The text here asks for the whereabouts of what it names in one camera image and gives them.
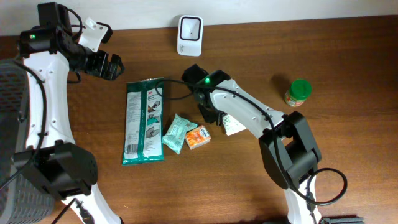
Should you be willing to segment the orange tissue pack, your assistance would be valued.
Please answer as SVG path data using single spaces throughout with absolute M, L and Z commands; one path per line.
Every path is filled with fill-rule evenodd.
M 199 126 L 185 135 L 185 142 L 190 150 L 203 146 L 210 141 L 210 133 L 204 126 Z

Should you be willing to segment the green lid jar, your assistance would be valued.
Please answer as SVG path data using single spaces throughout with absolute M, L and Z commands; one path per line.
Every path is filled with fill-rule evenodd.
M 284 100 L 291 107 L 301 106 L 312 94 L 312 86 L 305 79 L 296 79 L 286 91 Z

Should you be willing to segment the green wipes package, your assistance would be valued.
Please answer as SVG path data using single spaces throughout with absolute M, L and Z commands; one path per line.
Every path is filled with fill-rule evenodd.
M 124 166 L 164 160 L 161 81 L 151 78 L 127 84 Z

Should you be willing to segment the white long snack pouch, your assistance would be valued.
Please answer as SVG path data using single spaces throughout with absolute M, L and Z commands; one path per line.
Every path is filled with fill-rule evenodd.
M 227 136 L 244 131 L 246 127 L 237 121 L 230 114 L 226 114 L 222 117 L 223 127 Z

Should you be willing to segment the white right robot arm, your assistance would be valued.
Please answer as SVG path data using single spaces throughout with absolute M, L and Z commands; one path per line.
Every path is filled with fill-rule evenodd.
M 284 191 L 287 223 L 319 223 L 315 175 L 322 156 L 304 116 L 273 110 L 222 70 L 208 73 L 192 65 L 184 71 L 182 81 L 206 115 L 228 114 L 258 139 L 264 168 Z

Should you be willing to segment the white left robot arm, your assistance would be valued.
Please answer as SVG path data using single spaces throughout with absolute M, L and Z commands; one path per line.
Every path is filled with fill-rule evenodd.
M 13 155 L 17 173 L 41 193 L 72 209 L 83 223 L 121 223 L 98 187 L 94 155 L 77 146 L 67 102 L 69 73 L 114 80 L 124 72 L 120 56 L 100 50 L 112 36 L 109 25 L 92 19 L 72 31 L 66 6 L 39 4 L 39 24 L 21 33 L 17 65 L 27 74 L 29 130 L 25 151 Z

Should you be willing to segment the teal tissue pack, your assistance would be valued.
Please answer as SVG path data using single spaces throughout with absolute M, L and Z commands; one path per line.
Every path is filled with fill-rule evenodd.
M 166 134 L 162 137 L 162 142 L 176 154 L 180 154 L 186 133 L 197 127 L 197 124 L 176 114 Z

